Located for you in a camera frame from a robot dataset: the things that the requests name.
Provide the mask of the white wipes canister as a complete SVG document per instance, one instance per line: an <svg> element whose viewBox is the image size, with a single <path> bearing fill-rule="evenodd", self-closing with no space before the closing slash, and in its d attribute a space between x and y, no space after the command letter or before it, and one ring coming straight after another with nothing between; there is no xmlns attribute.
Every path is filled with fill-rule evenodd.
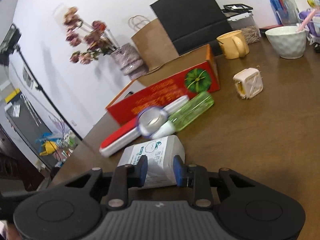
<svg viewBox="0 0 320 240"><path fill-rule="evenodd" d="M150 140L125 148L118 166L136 165L142 155L148 158L148 172L144 188L158 188L176 185L173 170L174 156L185 160L185 150L176 135Z"/></svg>

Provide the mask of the red white lint brush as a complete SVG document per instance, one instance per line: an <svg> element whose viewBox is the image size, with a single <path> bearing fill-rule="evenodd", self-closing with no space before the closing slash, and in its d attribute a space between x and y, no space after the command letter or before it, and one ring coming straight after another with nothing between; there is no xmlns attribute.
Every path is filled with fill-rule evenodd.
<svg viewBox="0 0 320 240"><path fill-rule="evenodd" d="M152 106L144 109L137 117L106 137L100 145L100 154L108 158L138 137L150 137L167 122L171 114L178 111L188 101L189 96L184 95L163 108Z"/></svg>

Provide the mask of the white jar with purple rim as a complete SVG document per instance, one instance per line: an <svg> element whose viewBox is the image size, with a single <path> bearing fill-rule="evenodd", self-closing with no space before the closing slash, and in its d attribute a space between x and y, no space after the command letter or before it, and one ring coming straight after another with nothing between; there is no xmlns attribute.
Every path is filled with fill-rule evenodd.
<svg viewBox="0 0 320 240"><path fill-rule="evenodd" d="M142 110L137 119L137 128L144 137L151 137L167 121L169 114L164 109L152 106Z"/></svg>

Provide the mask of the green spray bottle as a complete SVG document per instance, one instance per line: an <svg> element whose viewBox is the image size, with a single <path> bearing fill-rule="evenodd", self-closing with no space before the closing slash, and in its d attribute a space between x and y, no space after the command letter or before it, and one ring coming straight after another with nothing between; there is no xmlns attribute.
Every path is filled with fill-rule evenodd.
<svg viewBox="0 0 320 240"><path fill-rule="evenodd" d="M169 116L167 122L151 136L151 139L159 139L181 131L212 107L213 104L214 99L207 91L197 94L178 111Z"/></svg>

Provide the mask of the white cube power adapter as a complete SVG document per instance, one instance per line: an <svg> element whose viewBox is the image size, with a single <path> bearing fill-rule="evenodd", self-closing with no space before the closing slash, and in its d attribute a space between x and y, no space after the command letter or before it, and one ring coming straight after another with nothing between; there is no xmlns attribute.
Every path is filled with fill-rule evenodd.
<svg viewBox="0 0 320 240"><path fill-rule="evenodd" d="M264 85L257 68L246 68L233 76L233 82L240 98L251 99L263 91Z"/></svg>

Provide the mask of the red cardboard box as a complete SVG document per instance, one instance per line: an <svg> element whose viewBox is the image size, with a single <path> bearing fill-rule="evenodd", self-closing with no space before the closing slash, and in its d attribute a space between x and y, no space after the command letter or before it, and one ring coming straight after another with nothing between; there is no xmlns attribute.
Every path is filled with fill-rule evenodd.
<svg viewBox="0 0 320 240"><path fill-rule="evenodd" d="M183 95L192 99L202 91L219 89L217 66L207 44L131 81L106 110L122 126L149 106L163 107Z"/></svg>

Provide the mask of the pink textured vase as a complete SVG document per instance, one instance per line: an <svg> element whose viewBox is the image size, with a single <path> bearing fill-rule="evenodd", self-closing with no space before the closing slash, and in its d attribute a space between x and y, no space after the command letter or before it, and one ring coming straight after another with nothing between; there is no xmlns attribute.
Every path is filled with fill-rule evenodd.
<svg viewBox="0 0 320 240"><path fill-rule="evenodd" d="M138 79L149 71L137 49L130 43L116 49L111 57L123 75L128 76L131 80Z"/></svg>

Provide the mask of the brown paper bag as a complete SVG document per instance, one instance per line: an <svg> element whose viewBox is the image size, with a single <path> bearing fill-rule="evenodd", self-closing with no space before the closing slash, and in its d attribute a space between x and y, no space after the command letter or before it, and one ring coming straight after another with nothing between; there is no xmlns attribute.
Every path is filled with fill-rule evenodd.
<svg viewBox="0 0 320 240"><path fill-rule="evenodd" d="M149 20L145 16L136 15L129 18L128 25L135 32L131 40L150 71L179 57L158 18Z"/></svg>

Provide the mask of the yellow mug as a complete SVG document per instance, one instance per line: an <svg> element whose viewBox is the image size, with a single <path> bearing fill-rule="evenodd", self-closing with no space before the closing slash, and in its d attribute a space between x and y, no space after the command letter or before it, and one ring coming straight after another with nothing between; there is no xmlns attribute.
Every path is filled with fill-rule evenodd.
<svg viewBox="0 0 320 240"><path fill-rule="evenodd" d="M225 33L216 39L226 59L244 58L249 53L248 44L241 30Z"/></svg>

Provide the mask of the black paper bag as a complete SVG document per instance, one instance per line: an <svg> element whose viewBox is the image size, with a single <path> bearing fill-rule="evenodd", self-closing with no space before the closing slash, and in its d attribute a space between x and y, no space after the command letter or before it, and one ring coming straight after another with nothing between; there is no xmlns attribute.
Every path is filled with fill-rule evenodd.
<svg viewBox="0 0 320 240"><path fill-rule="evenodd" d="M217 37L232 28L215 0L158 0L150 7L179 55L206 44L222 54Z"/></svg>

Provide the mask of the red flat box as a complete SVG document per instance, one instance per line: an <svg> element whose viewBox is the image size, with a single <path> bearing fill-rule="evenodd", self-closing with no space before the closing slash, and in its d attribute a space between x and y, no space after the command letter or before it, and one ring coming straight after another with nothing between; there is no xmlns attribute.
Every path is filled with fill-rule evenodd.
<svg viewBox="0 0 320 240"><path fill-rule="evenodd" d="M260 30L261 34L265 34L270 29L274 29L274 28L282 27L282 26L283 26L282 24L269 25L266 27L259 28L259 30Z"/></svg>

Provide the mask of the clear food container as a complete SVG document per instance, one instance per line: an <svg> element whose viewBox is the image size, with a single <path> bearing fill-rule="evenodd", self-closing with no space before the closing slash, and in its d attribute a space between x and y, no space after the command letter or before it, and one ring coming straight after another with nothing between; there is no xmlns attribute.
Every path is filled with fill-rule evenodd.
<svg viewBox="0 0 320 240"><path fill-rule="evenodd" d="M247 44L259 42L261 33L253 18L253 8L245 4L223 5L221 9L233 30L240 30Z"/></svg>

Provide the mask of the clear glass bottle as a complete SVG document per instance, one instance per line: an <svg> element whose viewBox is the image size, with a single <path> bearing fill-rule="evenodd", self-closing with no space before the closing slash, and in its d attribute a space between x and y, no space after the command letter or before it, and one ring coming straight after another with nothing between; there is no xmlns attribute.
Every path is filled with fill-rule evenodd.
<svg viewBox="0 0 320 240"><path fill-rule="evenodd" d="M297 7L297 4L295 0L282 0L284 4L284 11L286 15L286 22L289 25L296 25L297 23L300 23L299 19L299 10Z"/></svg>

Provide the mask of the pink spoon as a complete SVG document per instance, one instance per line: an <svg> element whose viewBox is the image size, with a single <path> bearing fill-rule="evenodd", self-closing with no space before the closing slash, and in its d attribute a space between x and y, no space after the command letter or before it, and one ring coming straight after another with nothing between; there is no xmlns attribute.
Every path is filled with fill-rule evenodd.
<svg viewBox="0 0 320 240"><path fill-rule="evenodd" d="M313 19L313 17L317 14L318 9L312 9L308 16L303 20L303 22L299 25L296 32L303 31L305 26Z"/></svg>

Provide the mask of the blue soda can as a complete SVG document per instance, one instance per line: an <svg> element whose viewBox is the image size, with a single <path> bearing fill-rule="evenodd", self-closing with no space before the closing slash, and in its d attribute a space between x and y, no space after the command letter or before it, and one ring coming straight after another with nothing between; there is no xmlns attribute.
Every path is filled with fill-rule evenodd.
<svg viewBox="0 0 320 240"><path fill-rule="evenodd" d="M282 25L288 24L289 15L283 0L270 0L270 4L276 16L277 22Z"/></svg>

